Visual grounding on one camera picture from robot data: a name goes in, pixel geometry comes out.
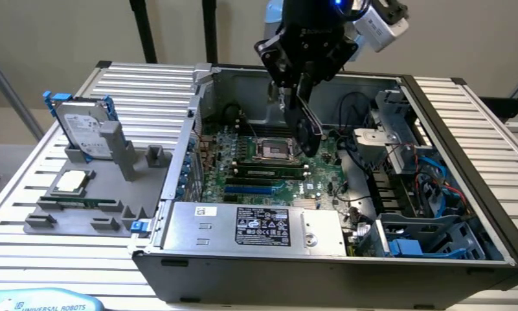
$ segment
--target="metal table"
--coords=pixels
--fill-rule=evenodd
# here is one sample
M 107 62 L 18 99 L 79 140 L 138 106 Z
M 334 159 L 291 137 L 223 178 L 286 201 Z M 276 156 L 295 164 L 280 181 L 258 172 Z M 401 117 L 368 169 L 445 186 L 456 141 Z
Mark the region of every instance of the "metal table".
M 194 94 L 192 73 L 194 67 L 114 63 L 108 69 L 95 70 L 78 95 L 111 94 L 127 137 L 135 145 L 162 144 L 174 149 L 182 126 L 179 120 Z M 421 86 L 429 88 L 436 82 L 448 82 L 429 79 L 417 78 Z M 441 96 L 439 106 L 444 107 L 443 100 L 449 99 L 449 95 Z M 160 301 L 131 260 L 130 238 L 24 233 L 26 217 L 34 212 L 36 200 L 66 162 L 66 145 L 67 139 L 56 123 L 0 193 L 0 289 L 62 287 L 94 295 L 111 310 L 226 309 L 223 306 L 168 305 Z M 264 310 L 267 307 L 238 308 Z M 481 292 L 449 310 L 518 311 L 518 287 L 508 292 Z

